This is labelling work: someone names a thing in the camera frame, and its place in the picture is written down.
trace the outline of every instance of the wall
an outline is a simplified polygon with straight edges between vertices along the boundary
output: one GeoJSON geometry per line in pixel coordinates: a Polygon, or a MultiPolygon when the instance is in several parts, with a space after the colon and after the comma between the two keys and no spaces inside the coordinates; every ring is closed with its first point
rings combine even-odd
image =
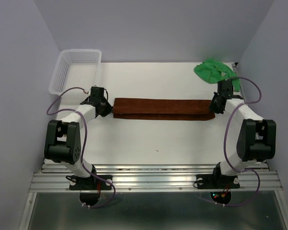
{"type": "Polygon", "coordinates": [[[0,0],[0,230],[17,229],[43,159],[59,50],[32,0],[0,0]]]}
{"type": "Polygon", "coordinates": [[[103,61],[238,61],[273,0],[35,0],[60,50],[103,61]]]}
{"type": "MultiPolygon", "coordinates": [[[[252,108],[277,123],[276,155],[269,163],[278,170],[288,201],[288,0],[276,0],[238,65],[240,75],[261,87],[262,101],[252,108]]],[[[248,100],[256,89],[243,84],[248,100]]]]}

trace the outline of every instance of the crumpled green fabric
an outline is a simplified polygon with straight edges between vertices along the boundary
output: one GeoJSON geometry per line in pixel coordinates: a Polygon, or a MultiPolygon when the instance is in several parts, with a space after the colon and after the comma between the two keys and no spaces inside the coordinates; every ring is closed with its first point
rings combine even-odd
{"type": "MultiPolygon", "coordinates": [[[[194,72],[197,76],[210,84],[215,84],[220,80],[237,76],[227,65],[213,59],[208,59],[202,64],[196,66],[194,72]]],[[[235,91],[240,91],[239,79],[234,79],[232,85],[234,86],[235,91]]]]}

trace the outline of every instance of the purple cable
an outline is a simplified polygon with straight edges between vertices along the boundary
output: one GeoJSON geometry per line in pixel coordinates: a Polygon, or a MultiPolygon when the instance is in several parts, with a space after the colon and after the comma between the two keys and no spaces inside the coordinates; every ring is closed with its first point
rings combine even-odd
{"type": "Polygon", "coordinates": [[[63,112],[63,111],[72,111],[72,112],[76,112],[76,113],[79,114],[79,116],[81,117],[81,119],[82,119],[82,121],[83,121],[83,124],[84,124],[84,131],[85,131],[85,133],[84,133],[83,147],[82,147],[81,157],[80,157],[81,165],[82,165],[82,167],[84,168],[84,170],[87,171],[91,176],[93,176],[94,178],[96,178],[96,179],[98,179],[98,180],[100,180],[100,181],[103,181],[103,182],[105,182],[105,183],[107,183],[107,184],[110,184],[110,185],[113,187],[113,195],[112,195],[111,198],[110,198],[108,201],[106,201],[105,203],[100,204],[100,205],[94,205],[94,206],[88,206],[88,205],[86,205],[85,203],[82,203],[82,202],[81,202],[81,203],[82,203],[83,206],[88,207],[88,208],[103,207],[103,206],[105,206],[106,204],[108,204],[109,202],[111,202],[111,201],[113,200],[113,198],[114,198],[114,196],[115,196],[115,194],[116,194],[116,189],[115,189],[115,186],[113,185],[113,183],[111,183],[111,182],[109,182],[109,181],[106,181],[106,180],[104,180],[103,178],[101,178],[101,177],[93,174],[93,173],[92,173],[91,171],[89,171],[89,170],[85,167],[85,165],[83,164],[84,149],[85,149],[86,140],[87,140],[87,123],[86,123],[86,120],[85,120],[83,114],[80,113],[80,112],[78,112],[78,111],[76,111],[76,110],[74,110],[74,109],[60,109],[60,110],[58,110],[58,111],[56,111],[56,112],[53,112],[53,113],[50,113],[50,112],[49,112],[49,110],[52,108],[52,106],[53,106],[66,92],[68,92],[69,90],[74,90],[74,89],[83,90],[83,92],[85,93],[85,89],[83,89],[83,88],[81,88],[81,87],[72,87],[72,88],[69,88],[69,89],[65,90],[65,91],[64,91],[63,93],[61,93],[61,95],[49,106],[49,108],[48,108],[47,111],[46,111],[46,114],[47,114],[47,115],[55,115],[55,114],[57,114],[57,113],[59,113],[59,112],[63,112]]]}
{"type": "MultiPolygon", "coordinates": [[[[232,113],[231,113],[231,115],[230,115],[230,117],[229,117],[229,119],[228,119],[228,122],[227,122],[227,125],[226,125],[226,130],[225,130],[225,135],[224,135],[224,142],[223,142],[224,157],[225,157],[226,162],[227,162],[227,163],[229,164],[229,166],[232,168],[232,170],[234,170],[234,171],[237,172],[237,173],[241,173],[241,172],[244,173],[244,172],[247,172],[247,171],[252,171],[252,172],[254,172],[254,173],[256,174],[256,176],[257,176],[257,178],[258,178],[257,189],[256,189],[256,191],[255,191],[255,194],[254,194],[250,199],[248,199],[248,200],[246,200],[246,201],[244,201],[244,202],[242,202],[242,203],[240,203],[240,204],[224,205],[224,206],[226,206],[226,207],[239,207],[239,206],[243,206],[243,205],[251,202],[251,201],[258,195],[258,191],[259,191],[259,188],[260,188],[260,177],[259,177],[259,174],[258,174],[254,169],[249,169],[249,168],[247,168],[247,169],[244,169],[244,170],[242,170],[242,171],[239,171],[239,170],[236,169],[234,166],[232,166],[232,164],[229,162],[229,159],[228,159],[228,157],[227,157],[227,152],[226,152],[227,135],[228,135],[228,130],[229,130],[230,122],[231,122],[234,114],[236,113],[236,111],[237,111],[241,106],[243,106],[244,104],[254,104],[254,103],[258,103],[258,102],[261,100],[262,92],[261,92],[259,86],[258,86],[254,81],[252,81],[252,80],[250,80],[250,79],[248,79],[248,78],[245,78],[245,77],[233,77],[233,78],[228,78],[228,79],[226,79],[226,80],[228,81],[228,80],[232,80],[232,79],[244,79],[244,80],[247,80],[247,81],[251,82],[251,83],[257,88],[257,90],[258,90],[258,92],[259,92],[259,98],[258,98],[258,100],[253,101],[253,102],[244,102],[244,103],[241,103],[241,104],[239,104],[239,105],[232,111],[232,113]]],[[[210,202],[210,203],[218,204],[217,202],[214,202],[214,201],[211,201],[211,200],[207,200],[207,199],[204,199],[204,198],[201,198],[201,197],[199,197],[199,198],[200,198],[201,200],[205,200],[205,201],[210,202]]]]}

